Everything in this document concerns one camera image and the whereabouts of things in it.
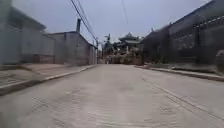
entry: street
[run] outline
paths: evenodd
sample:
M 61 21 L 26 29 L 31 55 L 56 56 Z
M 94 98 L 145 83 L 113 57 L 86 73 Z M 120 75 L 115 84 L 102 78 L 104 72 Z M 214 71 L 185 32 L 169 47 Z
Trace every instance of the street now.
M 0 128 L 223 128 L 224 84 L 100 65 L 0 97 Z

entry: pavement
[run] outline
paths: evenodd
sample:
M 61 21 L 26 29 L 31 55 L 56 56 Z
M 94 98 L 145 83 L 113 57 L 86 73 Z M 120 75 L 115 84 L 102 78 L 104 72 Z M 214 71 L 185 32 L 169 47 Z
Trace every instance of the pavement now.
M 101 65 L 0 97 L 3 128 L 223 128 L 224 86 Z
M 96 65 L 68 67 L 58 64 L 28 64 L 21 69 L 0 71 L 0 95 L 6 95 L 42 82 L 85 71 Z

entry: wall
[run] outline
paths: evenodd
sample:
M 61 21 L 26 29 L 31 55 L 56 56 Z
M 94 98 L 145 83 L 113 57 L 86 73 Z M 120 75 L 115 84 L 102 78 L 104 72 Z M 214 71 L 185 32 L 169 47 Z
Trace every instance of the wall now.
M 55 39 L 26 26 L 22 29 L 22 38 L 23 62 L 31 63 L 44 60 L 45 63 L 54 63 Z
M 94 64 L 93 56 L 94 53 L 93 46 L 89 44 L 85 38 L 78 34 L 77 32 L 65 32 L 65 33 L 55 33 L 50 34 L 51 37 L 55 38 L 57 41 L 61 41 L 62 43 L 56 44 L 56 60 L 61 62 L 58 54 L 64 56 L 66 58 L 66 63 L 70 65 L 88 65 Z
M 224 14 L 224 0 L 213 0 L 211 3 L 185 16 L 183 19 L 174 23 L 170 28 L 170 34 L 176 33 L 183 28 L 192 26 L 195 22 L 204 21 L 214 15 Z
M 66 34 L 49 34 L 50 37 L 56 40 L 55 42 L 55 63 L 64 64 L 67 62 L 67 46 L 66 46 Z
M 3 63 L 3 44 L 5 43 L 5 25 L 11 7 L 11 0 L 0 0 L 0 65 Z

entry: sky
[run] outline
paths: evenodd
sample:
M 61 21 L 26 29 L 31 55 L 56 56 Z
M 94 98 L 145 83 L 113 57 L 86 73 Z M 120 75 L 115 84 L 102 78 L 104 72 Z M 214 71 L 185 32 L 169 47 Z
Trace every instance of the sky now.
M 204 5 L 209 0 L 80 0 L 94 35 L 103 41 L 111 34 L 112 41 L 131 32 L 146 36 L 151 28 L 159 29 Z M 13 6 L 44 24 L 49 33 L 74 31 L 78 15 L 70 0 L 14 0 Z M 84 25 L 82 35 L 90 42 L 93 38 Z

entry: concrete road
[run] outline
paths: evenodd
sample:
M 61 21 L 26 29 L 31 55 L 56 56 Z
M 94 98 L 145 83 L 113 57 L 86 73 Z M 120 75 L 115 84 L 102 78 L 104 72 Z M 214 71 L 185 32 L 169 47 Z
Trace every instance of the concrete road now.
M 0 128 L 223 128 L 223 92 L 219 82 L 102 65 L 1 97 Z

